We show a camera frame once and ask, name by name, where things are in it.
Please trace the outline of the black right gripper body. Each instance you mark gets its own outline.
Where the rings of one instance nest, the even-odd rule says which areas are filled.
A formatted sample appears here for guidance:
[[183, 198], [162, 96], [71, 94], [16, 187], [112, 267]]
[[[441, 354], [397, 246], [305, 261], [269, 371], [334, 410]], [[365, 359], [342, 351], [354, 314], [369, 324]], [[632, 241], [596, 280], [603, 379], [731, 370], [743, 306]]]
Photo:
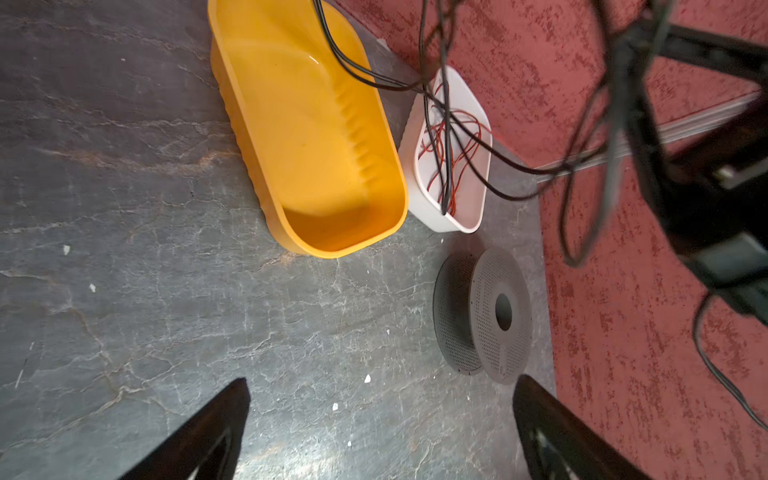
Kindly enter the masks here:
[[[611, 53], [611, 107], [626, 134], [642, 196], [674, 253], [733, 310], [767, 320], [767, 49], [638, 19]], [[641, 65], [649, 53], [737, 77], [760, 93], [723, 125], [665, 152]]]

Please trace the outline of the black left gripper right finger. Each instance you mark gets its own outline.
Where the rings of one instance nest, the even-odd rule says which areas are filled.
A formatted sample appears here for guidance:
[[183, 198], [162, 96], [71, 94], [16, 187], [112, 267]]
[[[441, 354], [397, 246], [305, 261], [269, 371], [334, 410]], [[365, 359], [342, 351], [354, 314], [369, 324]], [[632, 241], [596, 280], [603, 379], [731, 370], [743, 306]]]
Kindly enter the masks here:
[[513, 411], [533, 479], [648, 477], [527, 374], [516, 383]]

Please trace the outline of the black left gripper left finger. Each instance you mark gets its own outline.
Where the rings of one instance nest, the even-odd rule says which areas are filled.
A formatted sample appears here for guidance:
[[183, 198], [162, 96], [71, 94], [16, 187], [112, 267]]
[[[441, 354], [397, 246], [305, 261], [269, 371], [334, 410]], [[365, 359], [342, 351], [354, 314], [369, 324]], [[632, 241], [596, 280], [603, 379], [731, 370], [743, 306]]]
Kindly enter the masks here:
[[122, 477], [232, 479], [250, 400], [247, 381], [233, 380]]

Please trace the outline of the grey perforated cable spool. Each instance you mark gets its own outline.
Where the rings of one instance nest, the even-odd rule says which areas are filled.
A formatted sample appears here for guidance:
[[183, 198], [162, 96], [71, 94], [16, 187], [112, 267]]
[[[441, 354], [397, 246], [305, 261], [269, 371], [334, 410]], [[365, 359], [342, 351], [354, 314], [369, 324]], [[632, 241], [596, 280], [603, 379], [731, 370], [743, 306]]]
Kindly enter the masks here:
[[438, 273], [432, 306], [438, 346], [456, 372], [484, 372], [502, 385], [523, 374], [532, 346], [532, 306], [511, 253], [492, 247], [480, 255], [450, 255]]

